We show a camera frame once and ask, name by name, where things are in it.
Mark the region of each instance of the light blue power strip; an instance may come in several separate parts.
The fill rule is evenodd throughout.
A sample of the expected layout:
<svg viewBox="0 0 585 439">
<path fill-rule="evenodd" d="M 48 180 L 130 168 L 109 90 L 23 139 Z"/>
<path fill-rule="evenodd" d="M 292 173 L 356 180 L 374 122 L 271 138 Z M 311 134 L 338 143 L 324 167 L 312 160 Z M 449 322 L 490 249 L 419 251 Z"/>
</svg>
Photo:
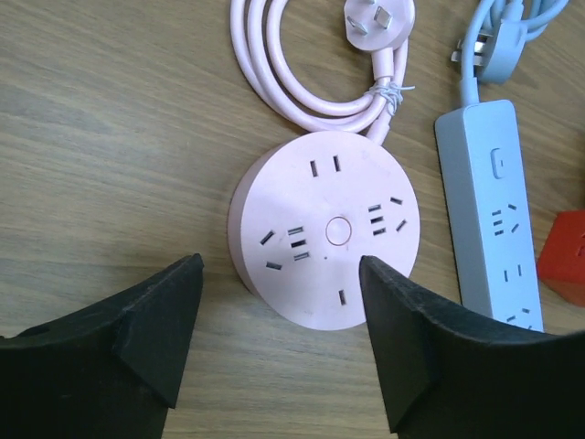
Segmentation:
<svg viewBox="0 0 585 439">
<path fill-rule="evenodd" d="M 543 330 L 516 111 L 480 102 L 479 82 L 503 83 L 527 42 L 569 0 L 481 0 L 452 59 L 462 63 L 462 108 L 435 124 L 463 304 Z"/>
<path fill-rule="evenodd" d="M 542 331 L 514 105 L 470 105 L 435 130 L 463 305 Z"/>
</svg>

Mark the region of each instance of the pink round power strip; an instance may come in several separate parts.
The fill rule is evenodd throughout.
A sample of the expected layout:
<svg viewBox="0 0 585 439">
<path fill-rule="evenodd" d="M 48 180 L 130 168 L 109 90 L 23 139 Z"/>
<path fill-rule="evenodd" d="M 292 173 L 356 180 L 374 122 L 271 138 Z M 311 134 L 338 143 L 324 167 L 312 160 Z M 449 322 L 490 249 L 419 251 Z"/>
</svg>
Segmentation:
<svg viewBox="0 0 585 439">
<path fill-rule="evenodd" d="M 361 257 L 408 276 L 419 238 L 404 170 L 359 134 L 312 133 L 271 150 L 242 178 L 229 210 L 229 250 L 244 284 L 312 329 L 365 322 Z"/>
</svg>

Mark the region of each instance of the wooden table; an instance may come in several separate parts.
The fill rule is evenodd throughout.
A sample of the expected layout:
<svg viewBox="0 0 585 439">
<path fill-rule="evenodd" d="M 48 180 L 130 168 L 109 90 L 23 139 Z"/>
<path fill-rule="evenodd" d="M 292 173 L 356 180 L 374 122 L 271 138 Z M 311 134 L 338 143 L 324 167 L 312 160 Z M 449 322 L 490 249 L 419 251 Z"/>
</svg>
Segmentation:
<svg viewBox="0 0 585 439">
<path fill-rule="evenodd" d="M 417 89 L 386 142 L 420 202 L 412 278 L 453 300 L 432 125 L 458 104 L 448 58 L 475 3 L 419 1 L 406 80 Z M 368 57 L 346 43 L 342 10 L 294 0 L 282 28 L 294 73 L 332 100 L 371 82 Z M 0 333 L 201 252 L 204 297 L 165 438 L 387 438 L 365 326 L 324 333 L 291 324 L 247 293 L 230 262 L 234 188 L 262 153 L 302 131 L 244 80 L 228 16 L 228 0 L 0 3 Z M 483 87 L 485 99 L 516 104 L 536 253 L 556 212 L 585 208 L 583 22 L 585 5 L 573 2 L 513 79 Z M 544 286 L 541 298 L 549 332 L 585 328 L 585 310 Z"/>
</svg>

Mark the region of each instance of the power cord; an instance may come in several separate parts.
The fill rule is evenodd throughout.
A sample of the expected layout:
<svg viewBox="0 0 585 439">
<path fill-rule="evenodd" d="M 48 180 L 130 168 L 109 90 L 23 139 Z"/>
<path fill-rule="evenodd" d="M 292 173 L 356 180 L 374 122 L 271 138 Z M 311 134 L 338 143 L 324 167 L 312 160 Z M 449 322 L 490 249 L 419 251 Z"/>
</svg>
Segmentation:
<svg viewBox="0 0 585 439">
<path fill-rule="evenodd" d="M 321 99 L 294 77 L 284 57 L 280 36 L 282 13 L 288 0 L 270 3 L 264 38 L 262 18 L 267 3 L 231 2 L 232 44 L 252 88 L 275 112 L 309 132 L 360 133 L 369 128 L 367 137 L 381 145 L 405 90 L 402 83 L 408 36 L 414 26 L 413 0 L 346 1 L 347 39 L 356 48 L 371 53 L 375 79 L 370 91 L 351 102 Z"/>
<path fill-rule="evenodd" d="M 512 75 L 527 42 L 542 35 L 569 0 L 533 0 L 523 19 L 523 0 L 482 0 L 459 52 L 463 106 L 478 103 L 478 81 L 504 83 Z"/>
</svg>

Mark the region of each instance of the pink power cord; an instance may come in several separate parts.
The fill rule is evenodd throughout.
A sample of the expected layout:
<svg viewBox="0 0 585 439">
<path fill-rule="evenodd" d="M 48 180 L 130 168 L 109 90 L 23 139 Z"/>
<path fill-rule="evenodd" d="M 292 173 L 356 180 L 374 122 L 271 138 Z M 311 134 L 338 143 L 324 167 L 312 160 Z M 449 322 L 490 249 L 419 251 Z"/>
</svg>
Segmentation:
<svg viewBox="0 0 585 439">
<path fill-rule="evenodd" d="M 246 21 L 246 0 L 232 0 L 230 9 L 231 39 L 242 72 L 252 88 L 278 114 L 309 132 L 367 131 L 367 138 L 382 145 L 390 121 L 402 101 L 400 91 L 406 74 L 408 35 L 414 25 L 412 0 L 347 0 L 346 19 L 349 41 L 372 56 L 376 83 L 360 98 L 351 102 L 330 102 L 310 93 L 294 77 L 280 40 L 282 13 L 288 0 L 272 0 L 267 19 L 266 40 L 262 32 L 262 16 L 267 0 L 250 0 Z M 355 16 L 364 16 L 363 21 Z M 324 117 L 304 111 L 289 98 L 277 81 L 303 107 Z"/>
</svg>

